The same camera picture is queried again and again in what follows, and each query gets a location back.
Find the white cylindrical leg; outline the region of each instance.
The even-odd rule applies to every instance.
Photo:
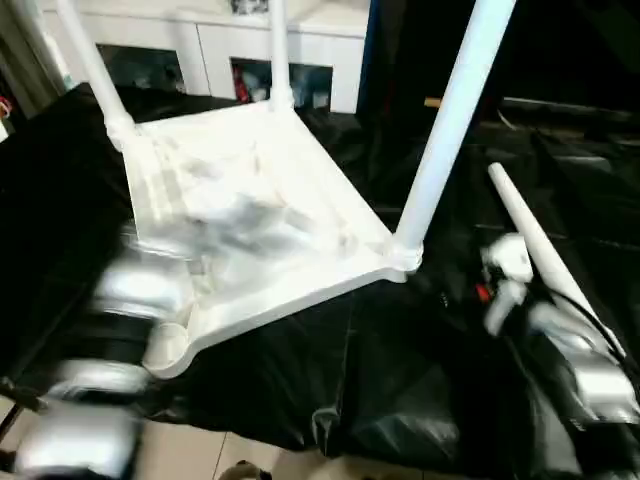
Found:
[[[516,0],[476,0],[440,111],[394,235],[394,249],[405,259],[412,259],[409,263],[417,261],[413,265],[415,268],[420,264],[424,237],[515,3]]]
[[[274,109],[293,107],[289,83],[287,12],[285,0],[270,0],[271,15],[271,105]]]
[[[117,137],[123,130],[133,129],[133,120],[122,105],[100,52],[82,26],[73,0],[58,0],[58,14],[87,71],[93,94],[104,115],[107,132],[116,148],[120,150]]]
[[[568,296],[578,302],[591,315],[597,318],[596,312],[591,308],[587,297],[569,272],[569,269],[560,258],[560,255],[553,248],[553,244],[544,233],[544,230],[531,213],[526,202],[518,192],[507,172],[499,163],[494,163],[489,167],[489,176],[500,195],[511,220],[515,224],[520,235],[524,237],[527,250],[536,265],[545,285],[553,290]],[[574,315],[582,317],[582,314],[572,307],[569,302],[556,296],[554,301],[564,310],[569,310]]]

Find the cabinet door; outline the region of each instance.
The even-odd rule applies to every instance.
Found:
[[[45,12],[76,82],[87,80],[82,63],[56,12]],[[209,95],[209,84],[194,23],[146,18],[82,15],[85,28],[107,64],[114,83]]]
[[[233,60],[270,60],[269,31],[227,25],[199,25],[198,29],[211,95],[236,98]],[[364,38],[290,32],[288,43],[291,64],[324,66],[333,70],[331,110],[355,112]]]

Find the black plastic sheet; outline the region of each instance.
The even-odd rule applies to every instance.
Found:
[[[122,98],[138,122],[229,105],[133,89]],[[425,138],[348,115],[300,115],[393,227]],[[479,248],[513,231],[486,175],[500,161],[594,308],[640,352],[640,240],[631,233],[638,152],[576,144],[583,157],[597,147],[610,168],[558,160],[565,150],[575,157],[573,147],[537,134],[475,128],[423,266],[406,284],[369,285],[210,348],[153,386],[146,413],[293,450],[475,476],[527,477],[575,463],[566,442],[551,448],[549,432],[562,427],[513,352],[483,332],[474,285]],[[0,374],[8,393],[37,395],[131,216],[122,158],[86,86],[0,145],[0,212]]]

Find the silver metal part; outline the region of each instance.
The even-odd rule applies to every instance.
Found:
[[[96,359],[68,360],[59,373],[60,381],[49,391],[57,398],[87,390],[132,395],[143,390],[151,377],[140,365]]]
[[[88,469],[121,478],[135,447],[138,421],[122,407],[56,405],[20,446],[16,473],[36,478]]]
[[[149,255],[130,255],[103,274],[92,308],[132,317],[175,319],[193,300],[185,262]]]
[[[529,325],[565,348],[609,354],[606,340],[593,325],[550,303],[540,302],[531,309]]]
[[[531,310],[529,325],[547,335],[570,368],[574,385],[566,388],[574,420],[640,423],[633,384],[594,327],[548,303]]]

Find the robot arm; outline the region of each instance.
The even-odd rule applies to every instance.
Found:
[[[189,304],[184,273],[196,251],[194,228],[167,228],[144,241],[124,235],[70,334],[50,408],[17,452],[19,475],[131,478],[143,428],[134,404],[151,380],[142,361],[154,327]]]

